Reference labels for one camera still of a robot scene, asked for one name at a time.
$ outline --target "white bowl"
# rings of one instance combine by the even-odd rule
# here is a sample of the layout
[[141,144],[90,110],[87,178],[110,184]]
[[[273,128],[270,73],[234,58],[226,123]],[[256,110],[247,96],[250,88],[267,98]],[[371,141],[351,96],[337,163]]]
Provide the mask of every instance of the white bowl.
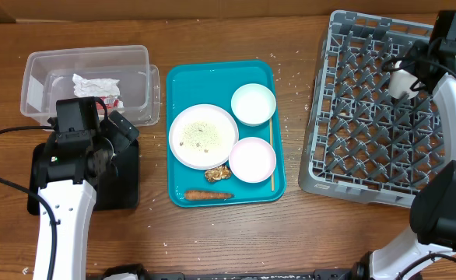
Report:
[[244,138],[231,150],[230,169],[244,182],[260,183],[273,174],[275,167],[275,150],[261,138]]
[[265,123],[275,113],[276,98],[267,87],[251,83],[238,88],[231,97],[231,110],[245,125]]
[[196,170],[218,167],[228,160],[238,141],[238,127],[228,112],[201,104],[177,115],[169,130],[169,147],[174,157]]

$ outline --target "cardboard box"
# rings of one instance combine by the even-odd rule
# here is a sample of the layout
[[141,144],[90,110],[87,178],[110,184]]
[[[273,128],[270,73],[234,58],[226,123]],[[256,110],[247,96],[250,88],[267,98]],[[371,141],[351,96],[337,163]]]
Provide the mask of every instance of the cardboard box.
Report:
[[456,0],[0,0],[0,23],[326,16],[336,9],[374,15],[437,13],[456,9]]

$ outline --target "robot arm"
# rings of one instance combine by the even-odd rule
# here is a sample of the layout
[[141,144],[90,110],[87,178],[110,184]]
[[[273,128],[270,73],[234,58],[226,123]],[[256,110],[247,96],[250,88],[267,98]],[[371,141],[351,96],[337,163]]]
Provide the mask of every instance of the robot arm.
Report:
[[[444,161],[444,165],[447,165],[453,160],[456,161],[456,79],[451,75],[444,75],[437,83],[434,92],[433,100],[440,112],[444,145],[447,147],[445,149],[446,155]],[[413,202],[413,207],[415,207],[413,211],[427,211],[417,208],[419,200]],[[441,253],[447,256],[456,254],[451,246],[446,247],[436,243],[421,244],[418,235],[413,232],[412,228],[408,227],[386,247],[376,250],[371,254],[370,277],[373,279],[396,279],[398,273],[403,268],[408,267],[411,263],[429,253]],[[419,273],[432,263],[432,260],[423,262],[408,272],[405,275],[405,279],[410,279],[413,275]]]
[[[72,180],[48,183],[38,194],[50,205],[57,225],[57,255],[53,280],[85,278],[86,245],[89,218],[96,201],[96,191],[87,181],[74,184]],[[40,204],[40,235],[36,252],[33,280],[45,280],[50,259],[51,226],[43,205]]]
[[[38,194],[57,221],[57,250],[53,280],[81,280],[86,272],[89,220],[96,203],[99,179],[118,175],[114,156],[139,135],[117,111],[99,122],[98,100],[87,97],[59,100],[57,117],[49,120],[54,132],[33,168]],[[40,207],[34,280],[47,278],[51,258],[50,218]]]
[[[389,85],[394,98],[413,98],[418,93],[414,87],[420,89],[421,85],[433,94],[444,137],[445,167],[415,197],[410,227],[386,247],[365,255],[355,265],[353,279],[394,280],[403,269],[430,253],[456,254],[456,78],[441,67],[433,67],[438,61],[456,74],[456,12],[440,12],[430,43],[417,41],[406,59],[392,61],[398,61]],[[437,260],[422,262],[403,279],[410,279]]]

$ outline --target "plastic container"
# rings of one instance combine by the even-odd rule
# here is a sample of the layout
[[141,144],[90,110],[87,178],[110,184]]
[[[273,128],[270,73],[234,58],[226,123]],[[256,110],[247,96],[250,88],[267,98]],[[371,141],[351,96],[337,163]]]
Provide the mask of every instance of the plastic container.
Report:
[[47,125],[57,100],[76,98],[72,75],[84,79],[119,79],[119,110],[134,126],[159,120],[160,83],[144,46],[88,47],[32,53],[26,64],[20,112]]
[[404,56],[433,27],[357,12],[331,14],[317,58],[300,163],[303,190],[410,207],[444,166],[432,96],[392,99],[381,63]]

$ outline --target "clear plastic container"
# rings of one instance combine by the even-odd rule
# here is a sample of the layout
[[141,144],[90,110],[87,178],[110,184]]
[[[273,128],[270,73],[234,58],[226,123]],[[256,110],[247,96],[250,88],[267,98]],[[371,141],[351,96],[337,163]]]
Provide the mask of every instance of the clear plastic container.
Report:
[[20,112],[47,125],[55,117],[57,100],[76,98],[72,75],[84,79],[118,79],[118,108],[133,125],[153,125],[159,120],[159,71],[149,64],[144,46],[88,47],[32,53],[26,64]]

